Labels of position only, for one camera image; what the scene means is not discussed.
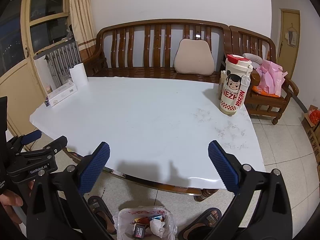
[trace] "wooden door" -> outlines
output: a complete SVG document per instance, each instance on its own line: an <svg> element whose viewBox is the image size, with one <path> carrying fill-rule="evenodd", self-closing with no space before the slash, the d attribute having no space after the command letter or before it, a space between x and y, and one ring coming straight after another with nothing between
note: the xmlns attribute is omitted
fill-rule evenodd
<svg viewBox="0 0 320 240"><path fill-rule="evenodd" d="M8 128L13 135L32 132L30 115L45 100L29 57L26 0L11 0L0 17L0 96L8 97Z"/></svg>
<svg viewBox="0 0 320 240"><path fill-rule="evenodd" d="M288 31L297 32L295 46L288 44ZM288 72L291 78L296 64L300 39L300 13L295 10L281 9L281 33L278 50L278 65L282 66L283 72Z"/></svg>

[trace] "marble tabletop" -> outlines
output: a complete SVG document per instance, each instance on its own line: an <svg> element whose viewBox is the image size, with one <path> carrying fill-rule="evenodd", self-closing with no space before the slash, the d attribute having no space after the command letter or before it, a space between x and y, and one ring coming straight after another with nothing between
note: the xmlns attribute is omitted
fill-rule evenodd
<svg viewBox="0 0 320 240"><path fill-rule="evenodd" d="M89 77L55 106L42 104L30 122L68 149L91 154L110 145L106 167L179 187L225 188L208 157L217 140L239 162L265 171L245 107L219 110L218 84L175 79Z"/></svg>

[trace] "cardboard box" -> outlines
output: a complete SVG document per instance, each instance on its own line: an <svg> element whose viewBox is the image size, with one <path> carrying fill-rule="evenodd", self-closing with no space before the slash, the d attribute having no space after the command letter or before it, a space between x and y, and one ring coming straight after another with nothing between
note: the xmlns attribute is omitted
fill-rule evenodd
<svg viewBox="0 0 320 240"><path fill-rule="evenodd" d="M317 128L315 129L315 136L318 142L320 142L320 125L318 125Z"/></svg>
<svg viewBox="0 0 320 240"><path fill-rule="evenodd" d="M306 118L304 118L301 123L302 123L302 126L303 126L304 130L306 131L307 136L309 138L309 141L311 143L313 152L316 156L316 161L319 164L320 163L320 146L319 146L319 142L316 138L316 135L314 134L313 129L312 129L312 127L310 127L310 124Z"/></svg>
<svg viewBox="0 0 320 240"><path fill-rule="evenodd" d="M313 106L313 105L310 105L308 112L309 112L310 110L318 110L318 107ZM314 124L313 122L311 122L308 113L305 113L305 114L304 114L304 118L307 119L309 125L312 127L312 130L315 131L316 128L318 127L319 122L318 122L317 124Z"/></svg>
<svg viewBox="0 0 320 240"><path fill-rule="evenodd" d="M76 85L72 81L69 81L48 95L49 103L51 106L55 106L57 103L75 92L77 92Z"/></svg>

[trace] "red cup lid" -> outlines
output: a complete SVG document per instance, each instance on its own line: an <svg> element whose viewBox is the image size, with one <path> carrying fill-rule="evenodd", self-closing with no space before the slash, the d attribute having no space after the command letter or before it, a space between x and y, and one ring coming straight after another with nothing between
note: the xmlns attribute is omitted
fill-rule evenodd
<svg viewBox="0 0 320 240"><path fill-rule="evenodd" d="M241 57L241 56L238 56L238 55L231 55L231 54L228 54L227 55L227 58L228 58L228 61L232 64L238 64L238 61L250 61L249 59L245 58L245 57Z"/></svg>

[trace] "human hand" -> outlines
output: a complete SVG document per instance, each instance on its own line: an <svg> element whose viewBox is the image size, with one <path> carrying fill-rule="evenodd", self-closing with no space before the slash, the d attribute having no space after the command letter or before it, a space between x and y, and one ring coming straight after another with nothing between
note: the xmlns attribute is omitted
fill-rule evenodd
<svg viewBox="0 0 320 240"><path fill-rule="evenodd" d="M30 190L32 189L33 184L34 184L34 181L30 181L28 183ZM13 223L17 227L19 227L19 224L21 224L22 222L12 207L13 206L21 207L23 205L22 198L19 195L12 192L11 190L6 189L2 193L2 195L0 195L0 203L2 204L4 210L7 212L8 216L11 218Z"/></svg>

